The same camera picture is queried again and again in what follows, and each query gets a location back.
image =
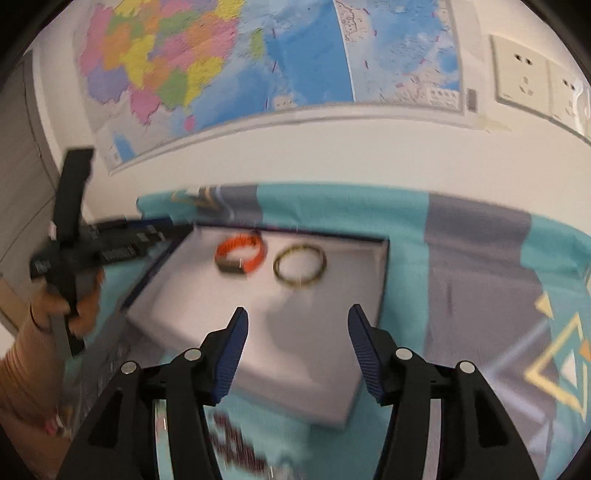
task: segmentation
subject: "human hand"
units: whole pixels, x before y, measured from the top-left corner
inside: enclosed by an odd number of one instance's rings
[[[96,275],[95,289],[88,296],[76,304],[78,317],[70,319],[68,327],[77,338],[82,338],[95,328],[96,316],[99,314],[100,287],[105,278],[105,273],[100,270]],[[51,330],[50,315],[67,314],[70,311],[68,302],[59,295],[51,294],[44,287],[31,302],[31,314],[33,322],[41,330]]]

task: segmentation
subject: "wristband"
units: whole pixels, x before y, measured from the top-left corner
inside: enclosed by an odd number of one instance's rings
[[[308,278],[288,278],[288,277],[285,277],[280,271],[281,261],[285,257],[287,257],[288,255],[290,255],[294,252],[297,252],[297,251],[302,251],[302,250],[312,250],[313,252],[315,252],[318,255],[318,257],[320,259],[320,264],[319,264],[318,270],[313,275],[309,276]],[[275,258],[275,261],[273,262],[273,273],[277,277],[277,280],[279,280],[281,283],[284,283],[285,285],[288,285],[292,288],[301,288],[301,287],[306,287],[306,286],[320,280],[322,278],[322,275],[324,275],[324,272],[326,271],[326,265],[327,265],[326,253],[324,253],[324,250],[322,250],[320,247],[317,247],[316,245],[309,245],[309,244],[292,245],[291,247],[283,250],[283,252],[281,252],[279,255],[277,255],[277,257]]]
[[[258,247],[259,250],[252,258],[237,260],[227,258],[228,253],[242,247]],[[214,261],[221,272],[245,275],[260,267],[266,256],[267,244],[260,235],[256,233],[241,234],[230,237],[219,244],[216,248]]]

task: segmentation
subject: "electrical outlet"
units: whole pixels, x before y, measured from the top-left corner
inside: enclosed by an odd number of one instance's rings
[[[586,135],[591,117],[589,88],[582,78],[548,61],[550,72],[550,114],[552,118],[581,135]]]
[[[550,115],[546,59],[518,43],[492,35],[496,97],[503,103]]]

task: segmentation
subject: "orange bracelet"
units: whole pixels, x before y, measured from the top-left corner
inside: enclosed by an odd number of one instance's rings
[[[242,247],[258,247],[259,251],[254,257],[247,260],[242,258],[230,260],[227,258],[228,253]],[[213,259],[221,272],[247,274],[260,267],[266,256],[267,244],[260,235],[254,233],[251,235],[236,235],[225,240],[217,246],[216,255]]]

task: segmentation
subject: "black tool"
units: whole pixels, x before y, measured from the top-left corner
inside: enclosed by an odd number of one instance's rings
[[[56,194],[50,239],[33,255],[31,279],[45,277],[49,291],[64,297],[70,313],[52,316],[51,326],[60,356],[69,358],[84,350],[84,341],[70,333],[68,322],[78,315],[78,301],[95,287],[103,265],[147,255],[153,245],[184,238],[193,225],[173,224],[170,219],[111,220],[80,226],[80,211],[91,172],[94,149],[70,150],[66,154]]]
[[[423,478],[432,398],[441,399],[437,480],[539,480],[509,415],[471,362],[426,362],[372,327],[358,304],[348,323],[368,391],[394,406],[375,480]]]
[[[169,364],[124,363],[84,420],[57,480],[157,480],[154,401],[160,399],[174,479],[222,480],[203,406],[228,394],[247,335],[248,314],[239,307],[225,329]]]

